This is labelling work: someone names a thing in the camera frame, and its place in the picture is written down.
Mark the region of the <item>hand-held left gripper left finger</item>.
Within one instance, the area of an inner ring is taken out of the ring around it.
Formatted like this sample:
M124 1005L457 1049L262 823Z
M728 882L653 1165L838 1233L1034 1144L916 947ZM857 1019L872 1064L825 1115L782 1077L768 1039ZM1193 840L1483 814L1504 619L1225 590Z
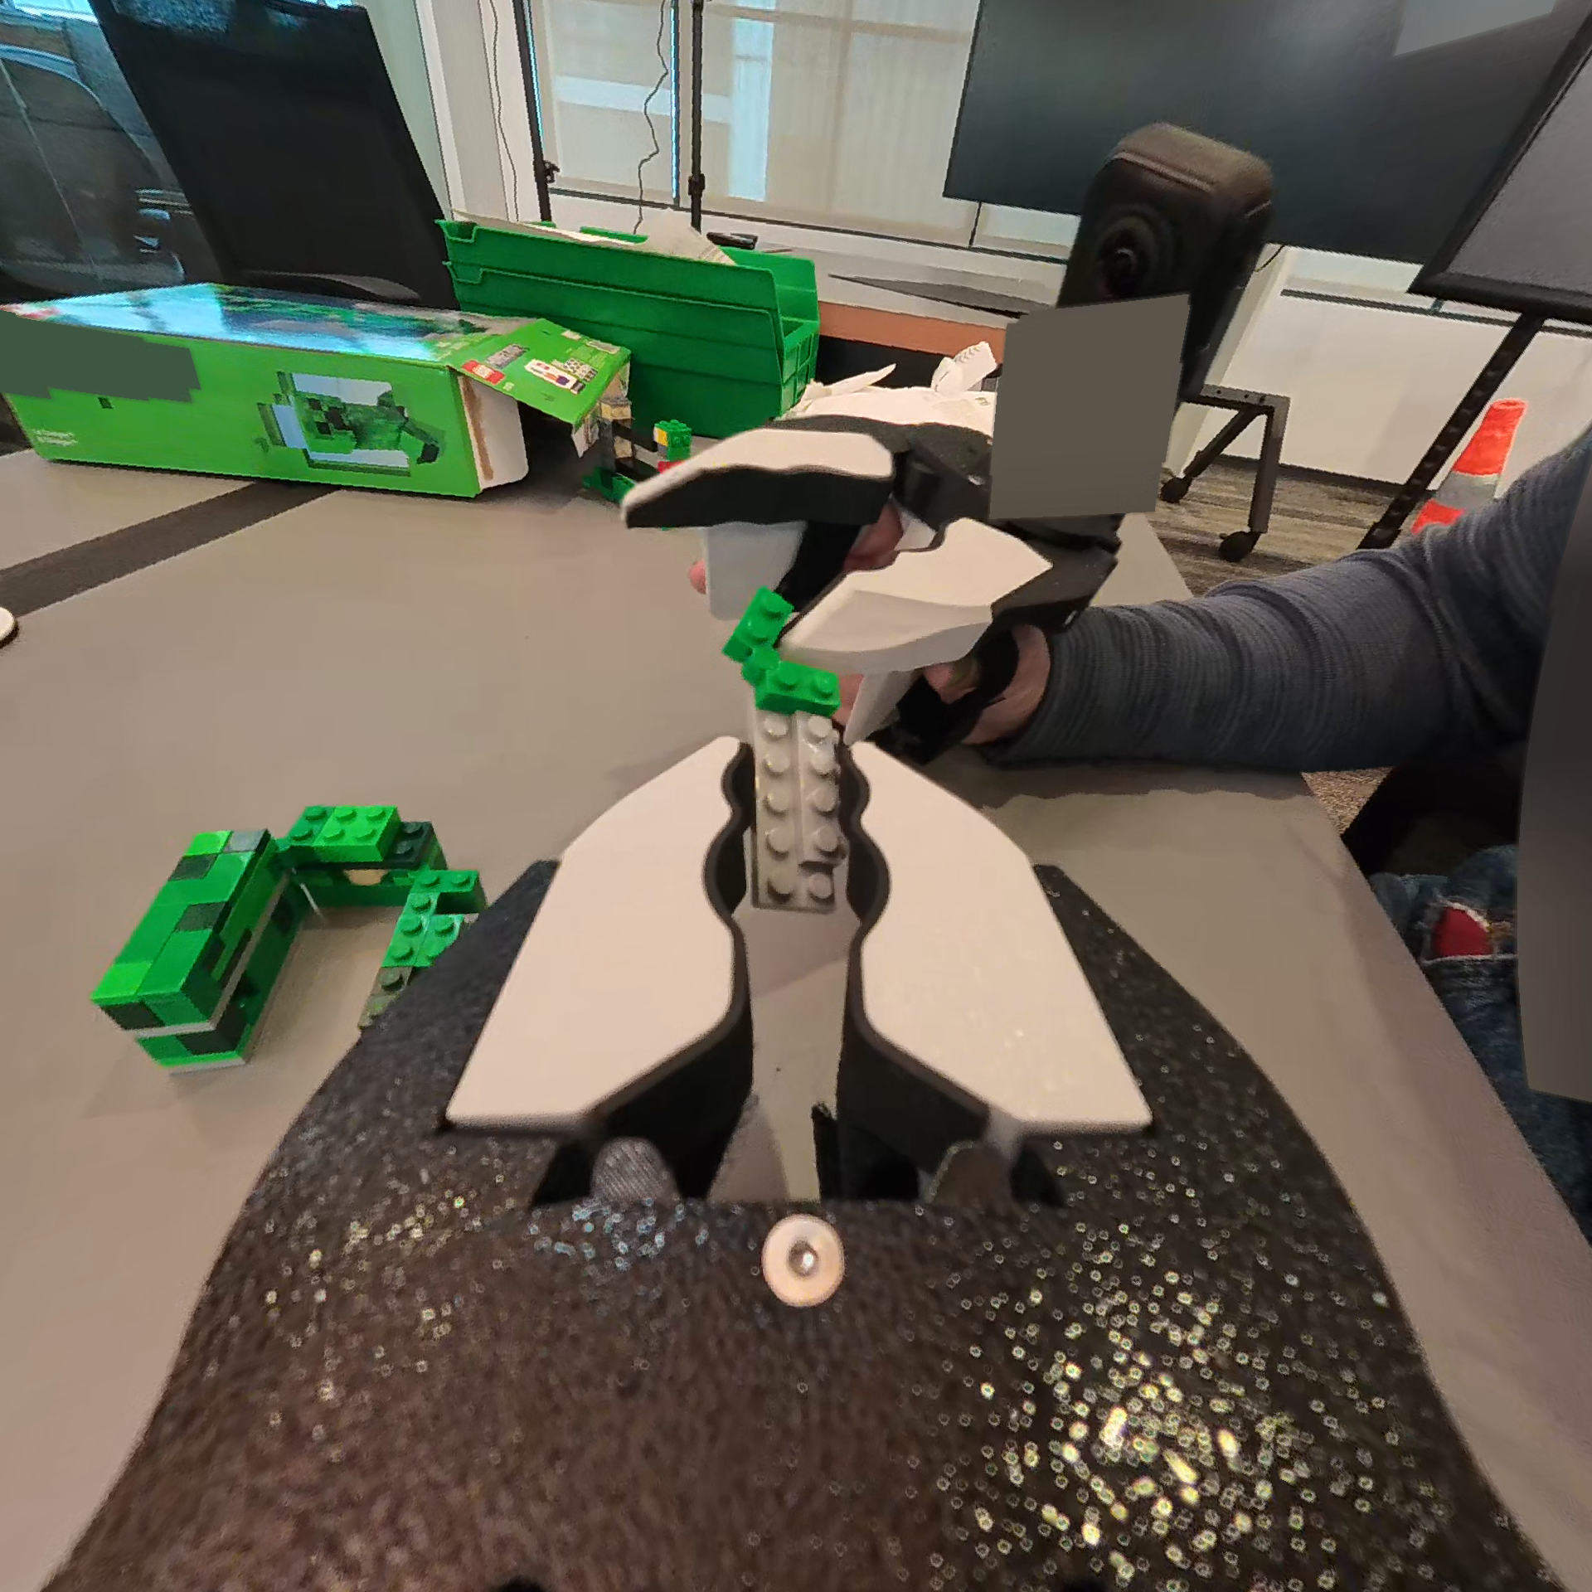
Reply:
M706 1199L753 1087L736 911L751 751L723 736L639 787L565 852L446 1110L596 1161L645 1142Z

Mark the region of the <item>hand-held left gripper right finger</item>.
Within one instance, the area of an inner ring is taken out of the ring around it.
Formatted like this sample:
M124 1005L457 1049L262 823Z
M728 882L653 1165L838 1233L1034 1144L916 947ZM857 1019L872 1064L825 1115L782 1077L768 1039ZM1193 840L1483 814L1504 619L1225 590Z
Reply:
M1058 1142L1151 1129L1028 854L956 793L861 746L844 757L848 954L831 1202L1062 1206Z

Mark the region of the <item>grey plate with green bricks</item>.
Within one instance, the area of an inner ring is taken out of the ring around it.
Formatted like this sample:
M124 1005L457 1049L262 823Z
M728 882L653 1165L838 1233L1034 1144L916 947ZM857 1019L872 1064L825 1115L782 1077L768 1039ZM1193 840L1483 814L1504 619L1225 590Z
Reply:
M829 914L846 861L835 723L842 689L833 672L782 655L793 615L785 598L763 587L723 649L749 691L751 897L764 911Z

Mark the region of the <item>green brick u-shaped model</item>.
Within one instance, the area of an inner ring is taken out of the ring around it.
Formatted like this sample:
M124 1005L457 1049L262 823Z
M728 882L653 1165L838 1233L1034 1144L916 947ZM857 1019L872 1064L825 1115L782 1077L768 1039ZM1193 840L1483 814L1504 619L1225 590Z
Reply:
M480 873L450 867L431 823L389 804L312 804L281 835L200 831L92 1002L162 1070L241 1066L313 916L397 914L368 1030L486 909Z

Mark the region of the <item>person's right forearm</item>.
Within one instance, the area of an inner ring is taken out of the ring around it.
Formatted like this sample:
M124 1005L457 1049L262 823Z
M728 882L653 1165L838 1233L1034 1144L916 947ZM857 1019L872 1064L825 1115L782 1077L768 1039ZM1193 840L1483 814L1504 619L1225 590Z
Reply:
M1388 551L1085 611L1001 765L1394 768L1524 746L1591 442Z

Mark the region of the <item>grey desk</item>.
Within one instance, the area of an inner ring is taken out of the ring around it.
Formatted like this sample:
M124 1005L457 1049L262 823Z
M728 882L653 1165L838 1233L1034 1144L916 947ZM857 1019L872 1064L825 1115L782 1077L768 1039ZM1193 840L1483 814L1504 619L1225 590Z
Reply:
M543 859L749 696L683 533L4 461L4 554L122 581L4 649L4 1589L1555 1589L1587 1252L1322 806L1233 770L927 770L1041 873L1155 1127L1062 1208L816 1201L848 945L738 911L755 1081L706 1201L539 1204L450 1129ZM76 511L109 535L69 547ZM198 831L387 804L488 914L357 1036L391 913L313 914L249 1064L92 988Z

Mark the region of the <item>person's right hand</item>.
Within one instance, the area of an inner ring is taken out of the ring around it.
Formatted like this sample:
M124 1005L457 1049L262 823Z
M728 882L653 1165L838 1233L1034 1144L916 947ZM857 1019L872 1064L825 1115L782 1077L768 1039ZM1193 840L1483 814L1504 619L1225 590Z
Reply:
M1005 691L990 700L981 719L963 736L967 748L998 748L1020 738L1041 710L1051 678L1049 638L1034 626L1020 626L1011 634L1018 662ZM981 689L982 668L967 657L956 664L939 664L924 674L924 681L945 704L958 704Z

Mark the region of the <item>wood edged side table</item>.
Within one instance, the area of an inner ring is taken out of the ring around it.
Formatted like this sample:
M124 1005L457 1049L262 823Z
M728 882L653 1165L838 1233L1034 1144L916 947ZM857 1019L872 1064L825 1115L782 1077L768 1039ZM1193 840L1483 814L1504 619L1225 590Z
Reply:
M867 346L931 361L988 344L1003 355L1013 319L819 274L821 350Z

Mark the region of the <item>stacked green plastic bins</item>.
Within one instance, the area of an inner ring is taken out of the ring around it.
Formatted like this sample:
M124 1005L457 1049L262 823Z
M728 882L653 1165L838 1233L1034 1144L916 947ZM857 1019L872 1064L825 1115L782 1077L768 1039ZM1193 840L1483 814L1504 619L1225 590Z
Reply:
M440 225L459 308L547 319L630 350L641 425L725 439L783 418L816 378L821 304L812 261L723 249L656 253L649 236L482 221Z

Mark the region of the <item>orange traffic cone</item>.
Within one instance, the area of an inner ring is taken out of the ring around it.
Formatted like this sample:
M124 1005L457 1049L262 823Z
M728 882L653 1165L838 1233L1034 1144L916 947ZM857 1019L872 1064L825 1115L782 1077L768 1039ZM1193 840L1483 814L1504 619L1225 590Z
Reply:
M1462 516L1498 499L1500 480L1526 412L1528 403L1524 401L1509 399L1490 405L1447 479L1433 490L1411 524L1411 535L1452 526Z

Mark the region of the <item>black tripod pole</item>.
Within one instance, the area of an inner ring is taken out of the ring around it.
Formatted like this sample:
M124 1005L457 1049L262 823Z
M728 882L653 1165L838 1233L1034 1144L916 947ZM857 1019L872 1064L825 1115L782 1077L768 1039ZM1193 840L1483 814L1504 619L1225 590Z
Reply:
M550 160L545 137L545 96L533 27L533 5L512 3L511 7L514 18L516 48L520 54L524 77L524 98L531 139L531 168L537 194L537 213L543 226L552 226L552 190L558 183L560 168Z

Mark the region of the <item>person's blue jeans legs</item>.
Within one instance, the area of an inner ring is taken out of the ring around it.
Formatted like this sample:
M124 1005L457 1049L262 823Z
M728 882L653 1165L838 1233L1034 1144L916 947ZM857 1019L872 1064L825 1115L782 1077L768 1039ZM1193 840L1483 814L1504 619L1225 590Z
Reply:
M1591 1106L1526 1079L1519 983L1515 844L1449 875L1379 873L1369 886L1543 1166L1583 1238L1591 1237Z

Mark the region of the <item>large dark display screen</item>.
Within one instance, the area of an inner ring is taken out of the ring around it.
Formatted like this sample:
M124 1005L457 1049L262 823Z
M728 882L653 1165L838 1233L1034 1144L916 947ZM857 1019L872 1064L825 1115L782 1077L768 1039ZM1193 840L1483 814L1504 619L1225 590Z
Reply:
M986 3L946 198L1083 213L1130 134L1267 162L1270 240L1426 264L1502 158L1589 3Z

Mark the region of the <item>green toy brick box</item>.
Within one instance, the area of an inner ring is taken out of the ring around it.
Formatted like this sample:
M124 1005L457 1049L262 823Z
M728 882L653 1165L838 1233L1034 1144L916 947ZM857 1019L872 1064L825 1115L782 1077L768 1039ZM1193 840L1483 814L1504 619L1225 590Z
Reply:
M463 501L528 477L522 412L586 452L632 365L543 319L228 285L6 306L3 334L50 461Z

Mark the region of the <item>black display on stand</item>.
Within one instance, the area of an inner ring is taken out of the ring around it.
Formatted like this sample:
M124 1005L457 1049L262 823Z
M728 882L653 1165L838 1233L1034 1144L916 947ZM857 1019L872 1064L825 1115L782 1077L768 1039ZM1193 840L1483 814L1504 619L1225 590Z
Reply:
M1591 24L1551 69L1502 158L1420 270L1411 293L1513 314L1515 323L1420 465L1367 530L1363 551L1399 541L1506 378L1549 323L1591 323Z

